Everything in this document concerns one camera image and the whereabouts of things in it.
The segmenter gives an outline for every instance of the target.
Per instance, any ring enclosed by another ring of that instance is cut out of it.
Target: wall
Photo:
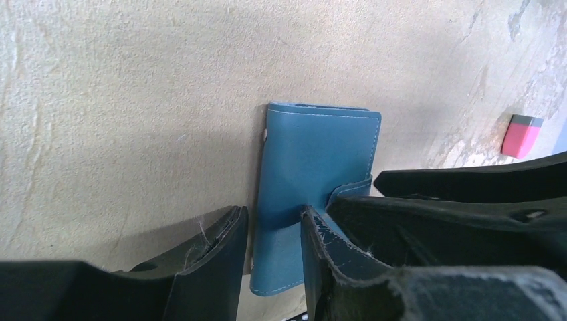
[[[546,119],[544,156],[566,19],[559,0],[4,0],[1,258],[127,269],[180,222],[252,205],[270,100],[380,110],[374,173],[509,162],[512,113]],[[246,282],[241,320],[304,308]]]

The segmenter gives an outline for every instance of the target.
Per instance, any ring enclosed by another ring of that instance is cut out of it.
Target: beige wall
[[[508,162],[513,112],[546,119],[544,156],[566,19],[560,0],[2,1],[0,258],[131,268],[251,205],[269,100],[381,111],[374,173]],[[304,308],[244,280],[241,320]]]

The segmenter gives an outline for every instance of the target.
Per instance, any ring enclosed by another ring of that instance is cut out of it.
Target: black plastic part
[[[540,267],[399,267],[302,217],[311,321],[567,320],[567,284]]]
[[[310,320],[567,320],[566,182],[567,153],[386,171],[327,208],[348,240],[307,207]]]
[[[383,171],[386,197],[463,203],[516,203],[567,196],[567,152],[510,165]]]
[[[248,212],[216,223],[130,272],[80,261],[0,263],[2,320],[236,320]]]

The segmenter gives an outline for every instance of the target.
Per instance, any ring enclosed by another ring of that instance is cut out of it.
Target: teal leather wallet
[[[267,110],[250,288],[272,296],[303,283],[300,212],[325,214],[337,195],[368,195],[381,115],[366,109],[272,102]]]

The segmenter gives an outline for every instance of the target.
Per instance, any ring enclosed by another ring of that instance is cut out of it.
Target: pink eraser
[[[536,117],[513,115],[502,144],[502,154],[518,159],[530,152],[544,120]]]

